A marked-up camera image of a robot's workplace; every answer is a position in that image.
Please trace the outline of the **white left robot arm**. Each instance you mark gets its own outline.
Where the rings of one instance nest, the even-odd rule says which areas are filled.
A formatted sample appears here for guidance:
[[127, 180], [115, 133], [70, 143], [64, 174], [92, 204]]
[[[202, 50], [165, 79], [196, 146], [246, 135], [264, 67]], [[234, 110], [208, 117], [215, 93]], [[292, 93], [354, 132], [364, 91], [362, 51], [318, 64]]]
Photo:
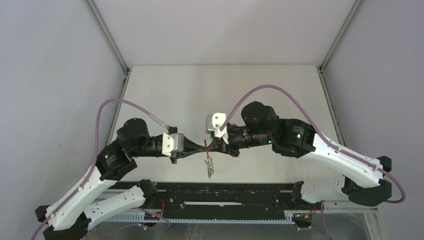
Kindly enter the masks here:
[[196, 144], [172, 127], [168, 133], [150, 136], [141, 118], [127, 120], [117, 131], [117, 138], [97, 155], [95, 164], [58, 202], [35, 210], [38, 221], [48, 227], [46, 240], [80, 240], [100, 222], [136, 207], [153, 208], [158, 190], [151, 180], [142, 179], [124, 193], [100, 202], [95, 199], [137, 168], [137, 157], [177, 159], [203, 153], [206, 147]]

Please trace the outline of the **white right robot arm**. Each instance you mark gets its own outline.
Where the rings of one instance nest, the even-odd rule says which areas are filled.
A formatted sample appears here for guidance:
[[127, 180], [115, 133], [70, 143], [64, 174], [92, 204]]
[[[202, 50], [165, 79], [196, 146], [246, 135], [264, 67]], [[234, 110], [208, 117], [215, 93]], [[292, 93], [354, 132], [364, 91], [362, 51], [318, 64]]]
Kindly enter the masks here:
[[352, 152], [320, 136], [310, 124], [300, 119], [280, 118], [271, 106], [258, 101], [247, 104], [241, 110], [241, 117], [242, 126], [227, 123], [225, 113], [206, 117], [205, 131], [212, 139], [207, 147], [209, 152], [237, 157], [241, 149], [271, 145], [278, 155], [314, 161], [338, 172], [337, 176], [323, 181], [296, 182], [290, 196], [295, 208], [344, 200], [375, 207], [392, 197], [392, 184], [378, 171], [378, 168], [391, 170], [392, 162], [387, 156], [354, 158]]

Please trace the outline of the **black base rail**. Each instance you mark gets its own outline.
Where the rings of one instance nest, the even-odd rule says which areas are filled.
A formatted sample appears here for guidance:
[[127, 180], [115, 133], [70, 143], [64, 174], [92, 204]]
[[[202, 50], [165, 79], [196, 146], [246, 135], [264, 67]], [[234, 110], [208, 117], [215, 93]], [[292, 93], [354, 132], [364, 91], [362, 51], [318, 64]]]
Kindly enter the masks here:
[[141, 205], [165, 218], [276, 220], [284, 213], [316, 214], [321, 204], [293, 197], [293, 183], [155, 182], [158, 194]]

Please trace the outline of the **grey aluminium frame rail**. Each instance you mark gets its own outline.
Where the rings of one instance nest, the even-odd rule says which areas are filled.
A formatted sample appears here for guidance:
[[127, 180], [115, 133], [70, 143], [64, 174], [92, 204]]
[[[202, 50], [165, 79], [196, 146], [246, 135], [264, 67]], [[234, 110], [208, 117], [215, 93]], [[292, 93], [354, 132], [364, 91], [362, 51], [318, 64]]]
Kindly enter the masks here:
[[365, 0], [353, 1], [321, 64], [317, 66], [318, 76], [335, 129], [336, 139], [343, 146], [347, 144], [347, 141], [343, 126], [343, 103], [341, 94], [339, 93], [338, 77], [341, 71], [345, 69], [342, 66], [345, 61], [341, 59], [339, 53], [343, 48], [350, 28], [355, 24], [355, 20], [365, 2]]

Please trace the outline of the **left aluminium frame post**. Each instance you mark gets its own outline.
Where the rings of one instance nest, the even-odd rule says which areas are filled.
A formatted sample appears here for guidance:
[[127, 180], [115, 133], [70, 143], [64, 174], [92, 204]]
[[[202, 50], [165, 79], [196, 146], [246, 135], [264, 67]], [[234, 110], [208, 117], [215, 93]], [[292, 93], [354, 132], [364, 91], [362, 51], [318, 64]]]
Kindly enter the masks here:
[[96, 23], [97, 27], [99, 28], [100, 33], [103, 35], [108, 47], [110, 48], [111, 52], [113, 53], [115, 59], [117, 60], [120, 68], [124, 72], [124, 74], [128, 74], [130, 71], [129, 66], [127, 65], [126, 61], [123, 58], [123, 55], [104, 19], [102, 16], [102, 13], [96, 3], [95, 0], [84, 0], [84, 3], [86, 4], [88, 10], [90, 11], [90, 14], [92, 15], [92, 18], [94, 22]]

